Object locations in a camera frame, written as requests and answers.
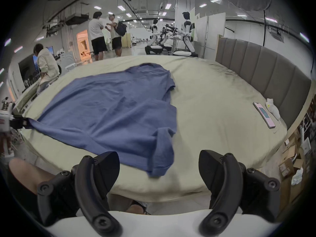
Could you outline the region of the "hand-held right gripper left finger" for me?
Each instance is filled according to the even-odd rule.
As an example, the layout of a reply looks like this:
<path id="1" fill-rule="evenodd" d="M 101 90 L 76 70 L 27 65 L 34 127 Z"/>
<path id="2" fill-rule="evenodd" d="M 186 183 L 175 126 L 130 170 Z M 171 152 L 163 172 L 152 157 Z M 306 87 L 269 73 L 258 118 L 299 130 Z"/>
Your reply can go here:
<path id="1" fill-rule="evenodd" d="M 84 156 L 71 171 L 62 171 L 37 186 L 40 221 L 50 227 L 76 216 L 80 209 L 91 227 L 103 237 L 118 237 L 121 224 L 109 213 L 107 194 L 120 171 L 117 152 Z"/>

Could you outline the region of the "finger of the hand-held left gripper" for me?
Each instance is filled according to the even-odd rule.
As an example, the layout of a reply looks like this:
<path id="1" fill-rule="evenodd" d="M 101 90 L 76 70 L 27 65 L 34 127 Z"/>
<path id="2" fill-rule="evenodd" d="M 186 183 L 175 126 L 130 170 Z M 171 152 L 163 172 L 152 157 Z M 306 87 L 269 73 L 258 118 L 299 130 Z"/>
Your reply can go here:
<path id="1" fill-rule="evenodd" d="M 37 120 L 32 118 L 23 118 L 23 127 L 25 129 L 36 129 Z"/>

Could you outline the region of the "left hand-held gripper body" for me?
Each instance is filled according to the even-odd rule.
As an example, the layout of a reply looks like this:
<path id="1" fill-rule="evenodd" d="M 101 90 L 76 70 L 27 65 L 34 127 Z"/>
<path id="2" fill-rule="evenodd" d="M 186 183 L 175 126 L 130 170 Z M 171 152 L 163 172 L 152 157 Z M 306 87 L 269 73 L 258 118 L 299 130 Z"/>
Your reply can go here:
<path id="1" fill-rule="evenodd" d="M 14 156 L 14 151 L 11 146 L 11 130 L 18 130 L 24 126 L 25 118 L 21 115 L 14 115 L 12 110 L 0 111 L 1 156 Z"/>

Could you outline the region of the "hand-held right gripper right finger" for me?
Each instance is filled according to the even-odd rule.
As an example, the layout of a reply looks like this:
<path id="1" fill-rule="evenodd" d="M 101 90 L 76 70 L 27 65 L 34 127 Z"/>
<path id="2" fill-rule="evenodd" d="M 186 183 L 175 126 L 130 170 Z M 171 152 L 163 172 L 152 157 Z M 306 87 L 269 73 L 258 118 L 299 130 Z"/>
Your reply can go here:
<path id="1" fill-rule="evenodd" d="M 242 214 L 256 215 L 269 223 L 276 223 L 281 195 L 278 179 L 255 168 L 246 168 L 231 153 L 221 155 L 212 150 L 200 152 L 199 173 L 211 192 L 211 212 L 199 226 L 203 236 L 221 234 L 239 207 Z"/>

